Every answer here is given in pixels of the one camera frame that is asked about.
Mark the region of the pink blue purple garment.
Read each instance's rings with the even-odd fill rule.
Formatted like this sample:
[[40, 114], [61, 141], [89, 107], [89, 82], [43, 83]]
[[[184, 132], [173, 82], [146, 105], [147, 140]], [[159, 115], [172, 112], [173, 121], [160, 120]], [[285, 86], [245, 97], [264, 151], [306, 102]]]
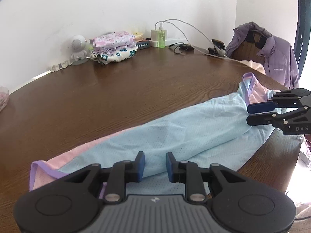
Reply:
[[247, 106], [268, 100], [272, 90], [253, 73], [243, 75], [235, 93], [178, 110], [143, 125], [105, 136], [50, 160], [31, 164], [29, 189], [34, 190], [92, 163], [103, 168], [145, 154], [143, 180], [130, 183], [130, 194], [181, 194], [184, 186], [169, 182], [166, 153], [200, 167], [219, 163], [240, 169], [273, 132], [270, 125], [249, 126]]

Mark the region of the pink fluffy garment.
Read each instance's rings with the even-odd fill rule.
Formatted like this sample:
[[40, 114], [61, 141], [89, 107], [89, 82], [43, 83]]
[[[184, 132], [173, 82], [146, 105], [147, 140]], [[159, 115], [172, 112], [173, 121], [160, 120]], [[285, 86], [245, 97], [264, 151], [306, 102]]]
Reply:
[[263, 65], [261, 63], [257, 63], [257, 62], [254, 62], [254, 61], [246, 61], [246, 60], [243, 60], [243, 61], [240, 61], [242, 64], [244, 65], [247, 65], [248, 67], [256, 70], [257, 72], [260, 72], [262, 74], [266, 74], [266, 71], [263, 67]]

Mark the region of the purple puffer jacket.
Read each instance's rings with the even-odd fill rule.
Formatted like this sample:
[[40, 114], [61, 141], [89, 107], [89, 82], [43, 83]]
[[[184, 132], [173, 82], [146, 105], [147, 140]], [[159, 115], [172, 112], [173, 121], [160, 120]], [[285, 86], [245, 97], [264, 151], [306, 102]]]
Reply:
[[[298, 64], [288, 41], [271, 34], [255, 22], [239, 25], [233, 31], [233, 38], [226, 48], [228, 57], [234, 58], [234, 52], [242, 47], [243, 42], [259, 44], [255, 55], [260, 58], [266, 75], [290, 90], [299, 87]], [[261, 40], [256, 42], [250, 32], [258, 33]]]

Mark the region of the wooden chair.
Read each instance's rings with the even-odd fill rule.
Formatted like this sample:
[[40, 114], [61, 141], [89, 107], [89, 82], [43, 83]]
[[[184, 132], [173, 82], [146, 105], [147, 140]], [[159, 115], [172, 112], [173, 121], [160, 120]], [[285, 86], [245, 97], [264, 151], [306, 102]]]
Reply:
[[254, 61], [263, 65], [265, 58], [257, 53], [264, 47], [266, 41], [267, 37], [263, 34], [250, 30], [245, 40], [233, 51], [231, 58], [237, 61]]

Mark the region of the phone on black stand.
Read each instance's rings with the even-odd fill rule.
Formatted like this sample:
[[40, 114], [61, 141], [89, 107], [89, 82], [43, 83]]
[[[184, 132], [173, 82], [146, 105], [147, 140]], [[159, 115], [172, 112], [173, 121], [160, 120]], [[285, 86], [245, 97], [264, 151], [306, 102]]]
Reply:
[[212, 39], [212, 43], [214, 44], [214, 48], [209, 47], [208, 48], [208, 54], [219, 56], [219, 57], [225, 57], [226, 56], [226, 48], [222, 41], [219, 41], [217, 39]]

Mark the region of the white power strip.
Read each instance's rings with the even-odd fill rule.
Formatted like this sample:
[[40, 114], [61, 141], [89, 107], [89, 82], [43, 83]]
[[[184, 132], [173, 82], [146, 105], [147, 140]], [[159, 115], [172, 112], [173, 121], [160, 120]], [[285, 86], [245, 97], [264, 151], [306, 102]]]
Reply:
[[[166, 39], [166, 46], [175, 44], [175, 43], [186, 43], [187, 40], [185, 38], [168, 38]], [[151, 47], [159, 47], [159, 41], [149, 40], [149, 44]]]

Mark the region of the green spray bottle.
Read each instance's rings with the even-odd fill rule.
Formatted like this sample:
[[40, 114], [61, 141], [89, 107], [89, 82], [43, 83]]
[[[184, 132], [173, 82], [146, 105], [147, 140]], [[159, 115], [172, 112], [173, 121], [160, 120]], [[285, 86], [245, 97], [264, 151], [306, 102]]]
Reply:
[[159, 25], [158, 46], [159, 46], [159, 48], [165, 48], [166, 47], [166, 30], [164, 29], [162, 22]]

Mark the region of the white teal flower folded cloth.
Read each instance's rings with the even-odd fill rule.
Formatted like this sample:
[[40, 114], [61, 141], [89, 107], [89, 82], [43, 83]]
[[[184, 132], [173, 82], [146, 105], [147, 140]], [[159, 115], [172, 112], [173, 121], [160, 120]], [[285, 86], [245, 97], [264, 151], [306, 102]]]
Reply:
[[130, 59], [135, 56], [138, 47], [122, 47], [117, 50], [112, 51], [110, 54], [105, 52], [95, 52], [90, 53], [90, 60], [98, 62], [102, 65], [107, 65], [109, 63], [118, 63]]

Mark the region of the white charger plug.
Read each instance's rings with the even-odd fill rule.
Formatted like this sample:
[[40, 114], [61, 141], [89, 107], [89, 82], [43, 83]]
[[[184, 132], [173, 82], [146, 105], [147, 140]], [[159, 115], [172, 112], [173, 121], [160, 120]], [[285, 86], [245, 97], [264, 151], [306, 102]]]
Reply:
[[158, 44], [159, 42], [159, 30], [151, 30], [151, 42]]

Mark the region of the dark green box white text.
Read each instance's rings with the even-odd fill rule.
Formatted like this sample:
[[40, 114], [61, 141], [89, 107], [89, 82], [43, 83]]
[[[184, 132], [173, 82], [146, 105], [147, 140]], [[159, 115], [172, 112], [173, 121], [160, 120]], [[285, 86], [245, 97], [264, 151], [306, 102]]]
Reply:
[[144, 40], [140, 41], [136, 44], [138, 50], [146, 49], [150, 47], [150, 41], [149, 40]]

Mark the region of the pink floral folded cloth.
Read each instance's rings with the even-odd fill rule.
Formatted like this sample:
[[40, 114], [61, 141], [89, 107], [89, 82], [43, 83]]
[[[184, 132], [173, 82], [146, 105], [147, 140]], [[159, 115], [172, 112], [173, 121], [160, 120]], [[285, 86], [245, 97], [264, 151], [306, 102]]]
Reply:
[[94, 50], [110, 50], [117, 47], [136, 46], [135, 35], [126, 31], [103, 34], [90, 40]]

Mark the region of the yellow snack pack stack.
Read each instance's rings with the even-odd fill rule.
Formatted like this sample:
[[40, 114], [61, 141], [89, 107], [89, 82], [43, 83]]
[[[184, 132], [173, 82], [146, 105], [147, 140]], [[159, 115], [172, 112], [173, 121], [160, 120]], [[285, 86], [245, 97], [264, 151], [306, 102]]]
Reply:
[[136, 42], [140, 42], [140, 41], [144, 40], [144, 34], [143, 33], [135, 32], [135, 33], [133, 33], [133, 35], [134, 35], [134, 40]]

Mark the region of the clear plastic bag red print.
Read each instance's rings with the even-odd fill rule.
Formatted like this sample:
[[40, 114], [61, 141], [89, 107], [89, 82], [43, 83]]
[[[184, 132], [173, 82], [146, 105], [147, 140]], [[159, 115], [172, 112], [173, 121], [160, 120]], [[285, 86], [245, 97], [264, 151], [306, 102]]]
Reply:
[[0, 86], [0, 111], [2, 111], [8, 103], [9, 91], [6, 87]]

